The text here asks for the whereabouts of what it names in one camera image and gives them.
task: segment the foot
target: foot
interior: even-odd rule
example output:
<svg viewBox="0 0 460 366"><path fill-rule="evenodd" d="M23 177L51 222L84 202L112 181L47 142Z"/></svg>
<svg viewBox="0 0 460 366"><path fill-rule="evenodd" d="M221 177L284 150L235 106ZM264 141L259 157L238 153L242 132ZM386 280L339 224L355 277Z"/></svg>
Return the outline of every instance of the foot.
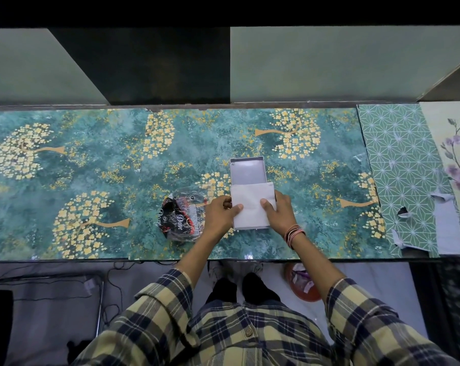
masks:
<svg viewBox="0 0 460 366"><path fill-rule="evenodd" d="M243 277L248 275L249 273L254 273L258 277L262 276L262 271L263 271L263 264L262 263L257 263L257 262L242 262L242 273Z"/></svg>
<svg viewBox="0 0 460 366"><path fill-rule="evenodd" d="M229 266L223 264L221 261L208 261L208 275L213 285L223 278L228 278L232 274L232 270Z"/></svg>

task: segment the trousers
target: trousers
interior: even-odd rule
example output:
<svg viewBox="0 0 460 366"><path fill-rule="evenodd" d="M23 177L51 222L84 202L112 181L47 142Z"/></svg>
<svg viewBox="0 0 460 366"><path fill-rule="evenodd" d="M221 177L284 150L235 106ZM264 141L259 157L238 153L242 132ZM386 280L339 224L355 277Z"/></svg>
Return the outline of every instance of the trousers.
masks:
<svg viewBox="0 0 460 366"><path fill-rule="evenodd" d="M249 273L244 277L242 282L242 294L245 301L259 306L262 302L268 300L281 301L281 298L270 290L256 274ZM211 301L229 301L237 302L237 284L232 283L229 279L223 278L216 282L213 291L208 296L206 304Z"/></svg>

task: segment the shirt sleeve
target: shirt sleeve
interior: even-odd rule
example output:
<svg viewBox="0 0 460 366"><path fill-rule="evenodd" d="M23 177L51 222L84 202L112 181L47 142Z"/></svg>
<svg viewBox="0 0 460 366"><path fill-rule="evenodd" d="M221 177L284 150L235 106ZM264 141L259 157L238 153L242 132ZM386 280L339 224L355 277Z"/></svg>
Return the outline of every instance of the shirt sleeve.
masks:
<svg viewBox="0 0 460 366"><path fill-rule="evenodd" d="M187 346L199 345L186 332L193 292L184 272L171 269L135 299L73 364L166 364Z"/></svg>
<svg viewBox="0 0 460 366"><path fill-rule="evenodd" d="M341 279L330 289L325 308L335 357L354 364L460 364L352 279Z"/></svg>

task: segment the plaid shirt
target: plaid shirt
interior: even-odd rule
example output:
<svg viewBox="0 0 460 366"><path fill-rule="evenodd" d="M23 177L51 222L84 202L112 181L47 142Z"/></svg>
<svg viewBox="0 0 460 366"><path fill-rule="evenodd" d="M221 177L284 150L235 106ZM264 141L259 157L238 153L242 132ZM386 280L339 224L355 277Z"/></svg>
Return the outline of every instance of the plaid shirt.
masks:
<svg viewBox="0 0 460 366"><path fill-rule="evenodd" d="M95 338L73 364L459 364L351 279L330 289L330 346L284 305L224 302L191 316L188 276L171 269Z"/></svg>

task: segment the bracelet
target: bracelet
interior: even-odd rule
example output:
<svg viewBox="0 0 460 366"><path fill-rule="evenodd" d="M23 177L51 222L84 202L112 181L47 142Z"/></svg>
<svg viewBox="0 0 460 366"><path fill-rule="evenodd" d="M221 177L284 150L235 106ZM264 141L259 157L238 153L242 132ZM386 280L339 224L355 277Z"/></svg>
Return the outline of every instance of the bracelet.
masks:
<svg viewBox="0 0 460 366"><path fill-rule="evenodd" d="M284 241L286 242L288 247L290 247L292 250L294 250L293 247L291 246L292 241L296 237L296 235L300 233L303 233L306 235L306 232L299 225L296 224L296 225L291 226L289 230L287 231L287 233L285 233L284 235Z"/></svg>

